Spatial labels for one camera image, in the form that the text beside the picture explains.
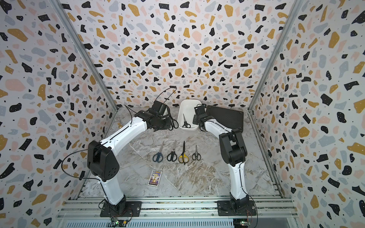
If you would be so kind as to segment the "blue handled scissors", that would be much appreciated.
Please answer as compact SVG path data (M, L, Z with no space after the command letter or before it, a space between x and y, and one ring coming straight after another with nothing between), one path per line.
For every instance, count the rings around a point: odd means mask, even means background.
M164 141L162 143L162 145L160 146L159 151L153 156L153 162L162 162L163 161L163 146L164 146Z

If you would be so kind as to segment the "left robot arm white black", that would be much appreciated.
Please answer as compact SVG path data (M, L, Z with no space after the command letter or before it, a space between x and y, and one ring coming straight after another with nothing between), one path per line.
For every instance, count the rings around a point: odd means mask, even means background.
M99 142L92 141L87 150L87 167L101 184L104 198L113 206L119 205L125 198L120 187L121 172L118 154L134 138L147 129L167 130L172 120L168 111L157 116L151 109L141 110L124 127Z

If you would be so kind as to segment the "all black scissors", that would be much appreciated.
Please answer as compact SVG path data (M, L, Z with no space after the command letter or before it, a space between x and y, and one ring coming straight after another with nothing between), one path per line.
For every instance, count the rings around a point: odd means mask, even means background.
M173 119L172 117L169 117L168 121L170 123L170 126L168 128L169 131L173 131L174 129L179 128L179 123L177 120Z

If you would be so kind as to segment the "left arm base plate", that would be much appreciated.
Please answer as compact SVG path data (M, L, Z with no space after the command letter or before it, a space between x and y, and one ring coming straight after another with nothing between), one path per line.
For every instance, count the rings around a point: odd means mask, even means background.
M139 217L141 208L141 201L122 201L118 205L104 201L100 217Z

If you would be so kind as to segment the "yellow black handled scissors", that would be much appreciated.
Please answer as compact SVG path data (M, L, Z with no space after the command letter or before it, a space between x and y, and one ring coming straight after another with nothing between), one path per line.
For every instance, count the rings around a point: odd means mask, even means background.
M185 141L183 142L183 146L182 146L182 153L178 158L179 163L182 164L187 164L189 162L189 157L185 154L186 149L185 149Z

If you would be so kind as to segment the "short black handled scissors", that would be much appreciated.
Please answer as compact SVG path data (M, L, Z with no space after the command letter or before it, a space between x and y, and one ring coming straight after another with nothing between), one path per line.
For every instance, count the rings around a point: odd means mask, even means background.
M183 128L191 128L191 125L187 122L185 115L183 115Z

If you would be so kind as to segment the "black handled large scissors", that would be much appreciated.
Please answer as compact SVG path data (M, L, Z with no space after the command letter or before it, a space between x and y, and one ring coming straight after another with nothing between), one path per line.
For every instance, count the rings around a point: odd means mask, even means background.
M175 162L177 160L177 154L175 152L176 151L176 146L177 146L177 141L175 140L174 144L173 144L172 151L167 156L167 161Z

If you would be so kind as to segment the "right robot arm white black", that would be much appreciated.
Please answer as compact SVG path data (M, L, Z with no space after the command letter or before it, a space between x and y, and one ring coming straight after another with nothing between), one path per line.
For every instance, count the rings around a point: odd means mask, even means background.
M244 210L249 205L250 197L245 186L244 166L247 148L242 132L224 126L206 114L195 114L193 124L219 139L221 156L230 173L230 207L234 213Z

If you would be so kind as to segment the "white plastic storage box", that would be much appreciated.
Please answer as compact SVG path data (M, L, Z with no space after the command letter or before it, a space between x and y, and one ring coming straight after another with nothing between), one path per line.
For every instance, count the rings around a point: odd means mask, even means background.
M182 130L187 130L187 131L195 131L198 129L198 126L193 124L193 117L195 115L194 107L196 107L198 104L202 104L202 103L199 100L194 100L194 99L186 99L181 102L178 119L177 119L177 121L179 123L179 128L181 128ZM191 125L190 129L182 127L183 126L183 115L185 115L187 122Z

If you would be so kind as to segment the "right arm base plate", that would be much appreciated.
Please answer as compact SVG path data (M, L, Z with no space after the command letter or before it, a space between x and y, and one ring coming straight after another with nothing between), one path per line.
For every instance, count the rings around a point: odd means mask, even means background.
M219 216L256 216L256 206L252 200L235 202L234 200L217 201Z

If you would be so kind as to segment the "small black scissors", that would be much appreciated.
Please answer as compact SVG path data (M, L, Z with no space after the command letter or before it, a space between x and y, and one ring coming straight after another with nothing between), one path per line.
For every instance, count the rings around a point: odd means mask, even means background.
M201 160L201 154L198 152L197 145L195 146L195 152L192 154L192 159L194 161L200 161Z

